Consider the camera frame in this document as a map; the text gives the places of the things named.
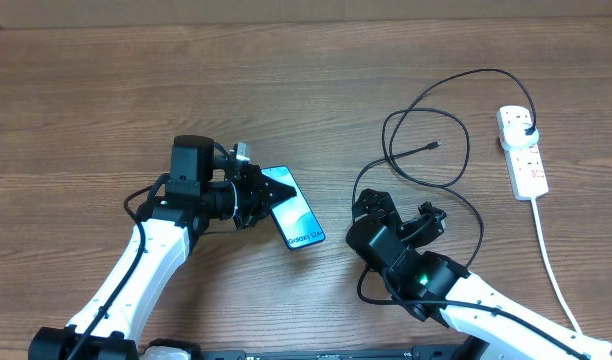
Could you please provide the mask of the Samsung Galaxy smartphone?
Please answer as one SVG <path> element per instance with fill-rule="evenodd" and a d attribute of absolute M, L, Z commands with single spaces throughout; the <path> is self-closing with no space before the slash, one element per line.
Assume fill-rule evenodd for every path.
<path fill-rule="evenodd" d="M 296 196 L 272 208 L 272 216 L 289 250 L 311 246 L 326 239 L 326 235 L 296 179 L 286 166 L 264 168 L 267 177 L 294 188 Z"/>

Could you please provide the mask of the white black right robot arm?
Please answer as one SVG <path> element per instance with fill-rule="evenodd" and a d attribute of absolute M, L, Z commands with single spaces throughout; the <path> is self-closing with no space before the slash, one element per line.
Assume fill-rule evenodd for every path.
<path fill-rule="evenodd" d="M 612 343 L 576 333 L 506 297 L 450 257 L 425 251 L 445 230 L 446 214 L 425 202 L 402 221 L 387 192 L 363 190 L 346 235 L 390 297 L 420 321 L 433 319 L 478 342 L 487 359 L 612 359 Z"/>

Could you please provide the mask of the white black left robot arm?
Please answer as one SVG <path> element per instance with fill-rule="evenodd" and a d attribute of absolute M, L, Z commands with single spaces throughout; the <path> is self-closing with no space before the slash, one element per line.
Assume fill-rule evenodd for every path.
<path fill-rule="evenodd" d="M 296 191 L 250 162 L 245 144 L 230 151 L 213 139 L 175 137 L 171 165 L 129 216 L 131 239 L 100 289 L 63 328 L 41 328 L 31 359 L 137 359 L 145 325 L 166 284 L 213 219 L 253 227 Z"/>

